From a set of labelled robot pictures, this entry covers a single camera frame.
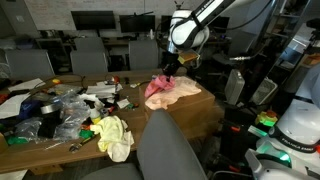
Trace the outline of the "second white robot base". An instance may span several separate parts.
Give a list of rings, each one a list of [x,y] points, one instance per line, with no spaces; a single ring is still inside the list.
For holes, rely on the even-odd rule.
[[[289,107],[245,158],[254,180],[320,180],[320,65],[313,66]]]

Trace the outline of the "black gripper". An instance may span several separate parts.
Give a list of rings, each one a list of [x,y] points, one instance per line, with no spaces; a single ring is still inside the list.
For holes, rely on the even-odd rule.
[[[178,54],[172,54],[170,52],[163,53],[161,69],[164,75],[173,76],[177,72],[177,70],[181,66],[181,63],[178,61],[178,58]]]

